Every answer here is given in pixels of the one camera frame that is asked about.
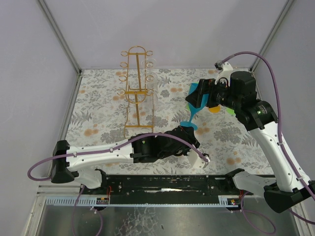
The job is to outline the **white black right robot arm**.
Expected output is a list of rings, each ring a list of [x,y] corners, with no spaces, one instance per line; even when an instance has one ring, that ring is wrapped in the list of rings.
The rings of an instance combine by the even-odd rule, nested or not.
[[[236,169],[228,176],[239,190],[249,191],[265,199],[268,206],[281,213],[309,198],[315,182],[297,164],[290,148],[278,131],[279,120],[271,105],[257,99],[256,80],[246,71],[233,72],[230,78],[201,79],[186,97],[196,109],[218,105],[234,111],[237,120],[255,138],[263,150],[275,180]]]

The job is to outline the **blue plastic wine glass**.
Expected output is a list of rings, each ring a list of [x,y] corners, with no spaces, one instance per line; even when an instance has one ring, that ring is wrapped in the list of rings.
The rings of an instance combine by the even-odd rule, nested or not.
[[[197,87],[197,83],[192,83],[189,88],[189,94],[197,90]],[[201,111],[206,106],[206,104],[207,103],[202,103],[201,108],[194,108],[191,104],[188,103],[188,106],[190,108],[190,118],[188,121],[181,121],[180,126],[193,127],[194,131],[196,131],[198,129],[198,126],[192,122],[192,119],[199,111]]]

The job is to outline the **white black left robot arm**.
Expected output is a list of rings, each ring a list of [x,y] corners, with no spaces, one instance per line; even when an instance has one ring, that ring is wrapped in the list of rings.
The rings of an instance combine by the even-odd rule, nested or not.
[[[53,156],[51,182],[77,181],[89,189],[103,187],[105,172],[100,165],[112,163],[154,163],[170,156],[187,156],[200,143],[192,127],[178,126],[165,133],[138,134],[113,144],[89,147],[58,141]]]

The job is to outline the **orange plastic wine glass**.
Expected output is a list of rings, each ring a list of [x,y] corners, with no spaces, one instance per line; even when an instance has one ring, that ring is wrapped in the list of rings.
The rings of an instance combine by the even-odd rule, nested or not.
[[[216,107],[212,107],[212,108],[209,108],[208,109],[211,113],[218,113],[218,112],[220,112],[220,110],[221,110],[221,107],[220,106],[216,106]]]

